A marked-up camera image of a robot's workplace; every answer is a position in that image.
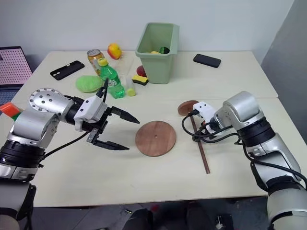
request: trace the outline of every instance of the small wooden disc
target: small wooden disc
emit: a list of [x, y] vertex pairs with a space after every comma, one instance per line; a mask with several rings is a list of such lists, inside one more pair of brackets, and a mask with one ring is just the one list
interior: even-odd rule
[[193, 105], [198, 103], [198, 101], [191, 100], [184, 102], [178, 106], [178, 113], [180, 116], [186, 116], [188, 115], [189, 112], [193, 110]]
[[139, 151], [150, 157], [166, 154], [172, 149], [175, 142], [175, 130], [163, 121], [151, 121], [143, 125], [135, 137], [135, 143]]

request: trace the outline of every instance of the red apple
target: red apple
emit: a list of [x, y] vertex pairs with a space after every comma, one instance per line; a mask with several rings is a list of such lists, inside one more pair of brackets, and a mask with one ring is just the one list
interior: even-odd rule
[[136, 73], [142, 77], [147, 77], [143, 66], [139, 66], [136, 69]]
[[119, 45], [117, 45], [116, 43], [111, 43], [107, 47], [107, 53], [111, 56], [111, 58], [119, 59], [121, 55], [121, 50], [119, 48]]

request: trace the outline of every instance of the green plastic bin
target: green plastic bin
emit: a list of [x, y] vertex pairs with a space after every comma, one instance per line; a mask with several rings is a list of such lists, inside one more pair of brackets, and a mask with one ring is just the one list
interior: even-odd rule
[[[147, 23], [136, 49], [148, 81], [167, 84], [171, 75], [174, 55], [178, 51], [179, 26], [171, 23]], [[169, 48], [168, 54], [150, 54], [161, 47]]]

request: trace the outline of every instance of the white wall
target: white wall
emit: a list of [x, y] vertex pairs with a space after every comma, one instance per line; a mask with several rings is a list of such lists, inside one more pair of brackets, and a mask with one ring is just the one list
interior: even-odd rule
[[294, 0], [0, 0], [0, 46], [36, 66], [51, 50], [134, 50], [147, 22], [180, 26], [180, 50], [253, 50], [262, 62]]
[[307, 1], [295, 0], [262, 68], [307, 143]]

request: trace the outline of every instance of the black phone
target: black phone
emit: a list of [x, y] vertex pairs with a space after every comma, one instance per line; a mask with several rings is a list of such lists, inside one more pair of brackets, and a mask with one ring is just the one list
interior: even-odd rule
[[221, 63], [220, 59], [205, 56], [205, 55], [202, 55], [202, 54], [197, 54], [194, 57], [193, 61], [195, 61], [197, 63], [204, 64], [206, 66], [211, 66], [211, 67], [214, 67], [214, 68], [218, 68], [220, 63]]
[[84, 68], [83, 63], [79, 61], [73, 61], [72, 63], [69, 63], [66, 66], [63, 66], [61, 68], [58, 68], [50, 72], [50, 75], [59, 81], [82, 68]]

